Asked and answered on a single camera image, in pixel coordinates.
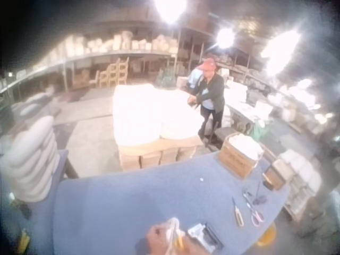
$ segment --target dark jacket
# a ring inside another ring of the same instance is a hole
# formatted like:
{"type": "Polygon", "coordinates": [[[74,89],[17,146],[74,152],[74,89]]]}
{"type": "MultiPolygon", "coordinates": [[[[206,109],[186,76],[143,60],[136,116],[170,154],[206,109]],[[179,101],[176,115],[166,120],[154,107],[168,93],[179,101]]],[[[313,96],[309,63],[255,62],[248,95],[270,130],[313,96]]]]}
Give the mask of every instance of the dark jacket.
{"type": "Polygon", "coordinates": [[[211,99],[214,110],[218,113],[224,109],[224,80],[223,77],[215,73],[207,85],[207,79],[200,79],[196,87],[191,91],[196,96],[197,103],[211,99]],[[208,93],[202,95],[202,92],[208,88],[208,93]]]}

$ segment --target hand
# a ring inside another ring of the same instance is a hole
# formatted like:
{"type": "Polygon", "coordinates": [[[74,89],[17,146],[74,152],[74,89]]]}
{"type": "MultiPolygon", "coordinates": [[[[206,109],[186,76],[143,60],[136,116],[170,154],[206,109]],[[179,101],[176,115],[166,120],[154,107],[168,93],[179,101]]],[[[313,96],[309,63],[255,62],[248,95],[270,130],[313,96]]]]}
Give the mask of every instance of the hand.
{"type": "Polygon", "coordinates": [[[166,228],[161,225],[152,226],[147,234],[150,255],[165,255],[168,249],[166,228]]]}
{"type": "Polygon", "coordinates": [[[190,95],[190,97],[188,98],[188,104],[190,103],[197,103],[197,98],[193,95],[190,95]]]}
{"type": "Polygon", "coordinates": [[[189,237],[183,237],[183,250],[176,248],[177,255],[209,255],[200,244],[193,242],[189,237]]]}

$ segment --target red cap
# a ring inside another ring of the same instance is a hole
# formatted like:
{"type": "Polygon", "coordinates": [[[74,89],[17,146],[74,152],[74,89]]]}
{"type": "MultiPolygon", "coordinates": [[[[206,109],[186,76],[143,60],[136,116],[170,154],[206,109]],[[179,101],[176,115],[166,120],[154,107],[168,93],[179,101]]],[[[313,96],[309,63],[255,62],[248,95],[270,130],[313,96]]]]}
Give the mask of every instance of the red cap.
{"type": "Polygon", "coordinates": [[[197,67],[198,70],[202,71],[214,71],[216,69],[215,60],[213,58],[207,58],[203,64],[197,67]]]}

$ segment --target table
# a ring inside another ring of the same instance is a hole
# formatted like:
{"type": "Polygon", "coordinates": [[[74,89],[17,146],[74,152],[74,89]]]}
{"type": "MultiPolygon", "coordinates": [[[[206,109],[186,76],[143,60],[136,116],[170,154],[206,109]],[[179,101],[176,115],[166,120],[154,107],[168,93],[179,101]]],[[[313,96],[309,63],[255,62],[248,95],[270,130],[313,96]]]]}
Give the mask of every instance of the table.
{"type": "Polygon", "coordinates": [[[266,221],[258,228],[251,224],[242,190],[255,194],[268,166],[262,159],[241,180],[212,153],[136,172],[63,181],[54,207],[54,252],[145,255],[150,226],[177,217],[183,230],[208,222],[225,246],[221,254],[242,254],[271,225],[288,196],[287,185],[273,192],[261,185],[259,194],[268,202],[257,209],[266,221]],[[236,225],[232,197],[244,228],[236,225]]]}
{"type": "Polygon", "coordinates": [[[19,208],[10,205],[10,189],[1,179],[1,221],[3,233],[8,237],[9,245],[16,246],[16,239],[21,236],[21,230],[26,229],[30,236],[27,254],[53,254],[52,222],[56,191],[61,177],[65,173],[65,163],[69,152],[59,151],[59,164],[53,175],[52,185],[47,197],[40,202],[27,203],[31,217],[25,218],[19,208]]]}

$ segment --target wooden crate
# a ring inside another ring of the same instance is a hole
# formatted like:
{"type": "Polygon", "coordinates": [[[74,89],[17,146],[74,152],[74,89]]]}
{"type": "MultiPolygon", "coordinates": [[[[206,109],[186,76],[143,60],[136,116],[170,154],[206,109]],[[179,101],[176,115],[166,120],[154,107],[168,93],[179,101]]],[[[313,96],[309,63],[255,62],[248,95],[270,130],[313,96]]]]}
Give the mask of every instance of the wooden crate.
{"type": "Polygon", "coordinates": [[[278,159],[272,163],[266,172],[266,176],[274,185],[275,190],[280,190],[294,176],[294,172],[283,160],[278,159]]]}
{"type": "Polygon", "coordinates": [[[247,157],[229,143],[229,138],[237,134],[231,134],[226,137],[218,154],[218,159],[224,166],[244,179],[251,173],[258,161],[247,157]]]}

